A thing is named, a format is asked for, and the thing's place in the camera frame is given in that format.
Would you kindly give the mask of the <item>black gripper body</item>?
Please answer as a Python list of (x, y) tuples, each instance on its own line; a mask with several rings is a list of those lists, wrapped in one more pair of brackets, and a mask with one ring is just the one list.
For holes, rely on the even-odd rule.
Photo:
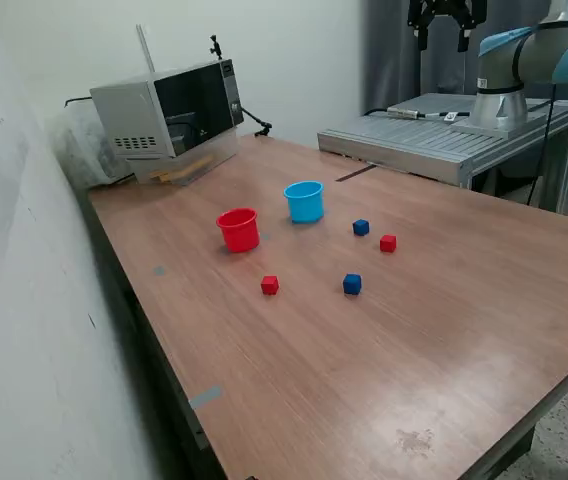
[(428, 14), (465, 14), (465, 0), (424, 0), (423, 13)]

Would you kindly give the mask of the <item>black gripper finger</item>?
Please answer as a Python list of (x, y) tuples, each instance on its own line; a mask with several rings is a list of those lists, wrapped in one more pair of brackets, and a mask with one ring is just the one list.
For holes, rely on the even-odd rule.
[(458, 51), (468, 50), (471, 31), (483, 24), (487, 18), (486, 1), (452, 1), (451, 16), (460, 27)]
[(419, 50), (428, 47), (428, 28), (434, 19), (433, 1), (410, 1), (408, 8), (408, 26), (413, 29)]

